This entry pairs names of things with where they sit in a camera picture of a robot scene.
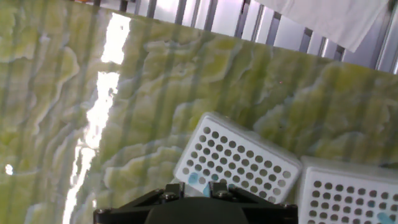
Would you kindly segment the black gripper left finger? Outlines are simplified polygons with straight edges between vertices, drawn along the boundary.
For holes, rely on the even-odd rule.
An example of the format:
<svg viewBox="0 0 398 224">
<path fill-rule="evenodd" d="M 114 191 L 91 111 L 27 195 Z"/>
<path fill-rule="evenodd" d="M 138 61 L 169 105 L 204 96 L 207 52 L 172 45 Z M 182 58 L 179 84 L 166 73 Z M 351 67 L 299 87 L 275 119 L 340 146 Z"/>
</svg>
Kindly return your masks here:
<svg viewBox="0 0 398 224">
<path fill-rule="evenodd" d="M 152 190 L 119 208 L 98 208 L 93 212 L 93 224 L 144 224 L 155 208 L 184 199 L 185 184 L 167 184 Z"/>
</svg>

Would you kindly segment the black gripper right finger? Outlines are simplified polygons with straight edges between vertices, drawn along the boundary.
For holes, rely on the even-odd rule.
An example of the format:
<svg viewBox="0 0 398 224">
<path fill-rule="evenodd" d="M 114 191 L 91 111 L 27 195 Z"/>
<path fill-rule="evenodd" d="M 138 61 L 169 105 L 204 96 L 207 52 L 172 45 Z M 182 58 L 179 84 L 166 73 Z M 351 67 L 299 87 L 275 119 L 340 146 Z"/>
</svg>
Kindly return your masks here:
<svg viewBox="0 0 398 224">
<path fill-rule="evenodd" d="M 210 182 L 211 218 L 221 223 L 298 224 L 298 206 L 273 203 L 237 186 Z"/>
</svg>

